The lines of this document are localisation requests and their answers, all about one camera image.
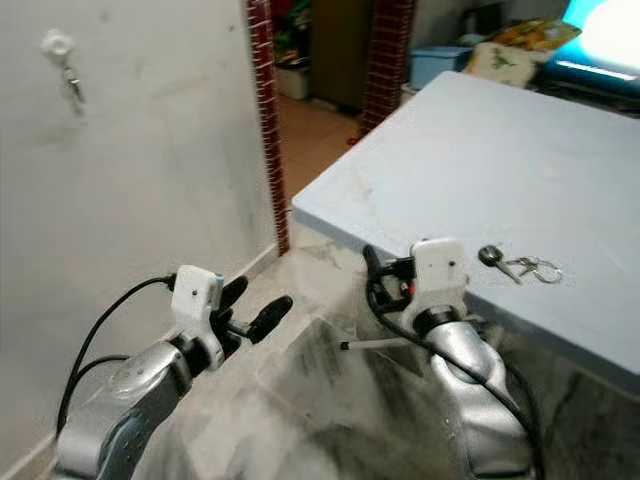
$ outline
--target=key ring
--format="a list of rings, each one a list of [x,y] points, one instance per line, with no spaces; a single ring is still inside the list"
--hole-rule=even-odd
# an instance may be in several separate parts
[[[520,272],[518,275],[522,277],[527,275],[528,273],[533,273],[533,275],[542,283],[560,283],[564,278],[564,272],[556,267],[553,263],[548,262],[546,260],[540,260],[538,257],[520,257],[515,260],[509,260],[505,262],[507,265],[521,265],[524,267],[524,270]],[[554,277],[547,277],[540,273],[540,267],[545,267],[554,271]]]

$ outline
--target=plastic bin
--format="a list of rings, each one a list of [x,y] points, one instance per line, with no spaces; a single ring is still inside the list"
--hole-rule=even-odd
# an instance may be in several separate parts
[[[461,71],[471,56],[467,47],[427,47],[411,51],[411,88],[420,90],[447,70]]]
[[[307,98],[309,96],[309,68],[276,67],[276,89],[294,100]]]

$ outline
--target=doorway floor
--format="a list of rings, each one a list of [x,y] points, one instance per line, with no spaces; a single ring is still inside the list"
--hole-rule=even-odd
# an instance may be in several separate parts
[[[278,128],[289,203],[351,148],[350,138],[360,134],[354,117],[284,95],[278,95]]]

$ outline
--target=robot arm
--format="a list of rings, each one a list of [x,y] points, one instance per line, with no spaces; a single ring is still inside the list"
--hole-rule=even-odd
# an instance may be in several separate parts
[[[504,404],[518,408],[506,388],[505,365],[464,321],[468,264],[461,243],[421,241],[412,247],[410,257],[384,267],[370,246],[363,253],[369,277],[367,298],[376,317],[395,333],[435,353],[429,363],[453,409],[454,428],[459,430],[456,444],[469,477],[533,478],[532,439]],[[382,285],[384,276],[400,281],[400,299]],[[390,312],[400,312],[401,328],[385,319]]]
[[[258,343],[293,302],[281,297],[248,329],[233,326],[230,306],[247,287],[244,277],[223,288],[223,278],[182,266],[172,310],[180,333],[131,357],[91,400],[78,408],[57,444],[53,480],[126,480],[157,426],[175,409],[202,371],[215,371],[240,345]]]

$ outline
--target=white table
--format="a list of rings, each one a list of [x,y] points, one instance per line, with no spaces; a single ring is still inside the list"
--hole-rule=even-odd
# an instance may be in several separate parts
[[[350,248],[406,256],[461,239],[469,306],[640,395],[640,123],[445,73],[293,199]],[[517,286],[477,251],[535,255],[565,279]]]

